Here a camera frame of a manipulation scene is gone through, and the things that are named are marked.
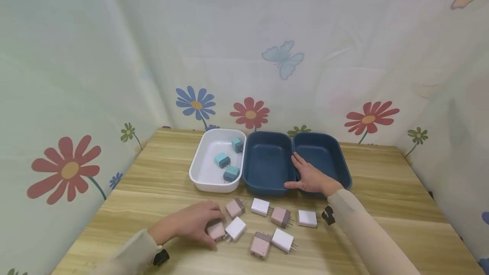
blue divided tray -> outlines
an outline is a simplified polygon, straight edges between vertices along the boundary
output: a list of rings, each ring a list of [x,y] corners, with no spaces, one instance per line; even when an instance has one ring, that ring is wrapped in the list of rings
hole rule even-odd
[[[300,179],[290,160],[293,151],[339,181],[345,189],[351,188],[350,171],[334,137],[321,133],[298,133],[291,142],[286,134],[259,131],[248,136],[244,152],[242,176],[248,190],[254,195],[285,195],[284,182]],[[303,194],[323,197],[322,194]]]
[[[290,156],[292,145],[286,134],[254,132],[247,138],[242,176],[254,195],[283,196],[284,182],[295,180]]]

wooden table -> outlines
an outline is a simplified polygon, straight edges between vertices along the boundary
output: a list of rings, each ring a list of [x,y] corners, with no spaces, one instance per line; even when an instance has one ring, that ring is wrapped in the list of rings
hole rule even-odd
[[[159,129],[53,274],[87,274],[134,233],[196,201],[212,199],[222,208],[234,197],[251,203],[243,184],[231,194],[214,194],[197,190],[190,181],[188,170],[201,136],[199,131]],[[341,149],[353,176],[351,191],[422,274],[483,274],[395,147],[342,143]],[[319,214],[326,205],[297,192],[267,200],[292,213],[305,209]],[[276,226],[247,206],[241,217],[247,231],[237,243],[219,243],[213,252],[171,240],[165,245],[171,259],[145,274],[367,273],[337,225],[327,226],[322,220],[317,229],[286,229],[295,237],[297,252],[286,255],[272,247],[267,261],[254,258],[248,247],[255,231],[273,233]]]

hand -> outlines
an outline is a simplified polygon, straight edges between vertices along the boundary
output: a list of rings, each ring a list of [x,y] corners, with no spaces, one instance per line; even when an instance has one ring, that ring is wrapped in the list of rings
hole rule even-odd
[[[325,197],[335,194],[343,186],[335,179],[325,175],[316,167],[306,162],[302,157],[294,152],[292,162],[299,170],[301,180],[298,182],[286,182],[284,187],[287,189],[301,189],[306,192],[322,192]]]
[[[158,245],[174,237],[184,237],[215,249],[215,240],[205,232],[207,223],[215,219],[225,219],[219,205],[213,201],[200,202],[162,218],[148,229],[148,233]]]

beige sleeve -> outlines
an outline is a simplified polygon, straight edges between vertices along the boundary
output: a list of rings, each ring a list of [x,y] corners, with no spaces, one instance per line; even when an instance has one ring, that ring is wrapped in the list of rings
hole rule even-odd
[[[348,190],[328,198],[334,219],[372,275],[413,275],[419,271]]]
[[[91,271],[91,275],[142,274],[162,247],[157,246],[147,230],[141,230],[124,244],[112,258]]]

floral wallpaper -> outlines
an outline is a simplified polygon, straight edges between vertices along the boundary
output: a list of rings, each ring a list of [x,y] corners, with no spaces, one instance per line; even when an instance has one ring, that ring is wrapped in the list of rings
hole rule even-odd
[[[486,3],[0,0],[4,274],[52,272],[161,126],[395,145],[489,274]]]

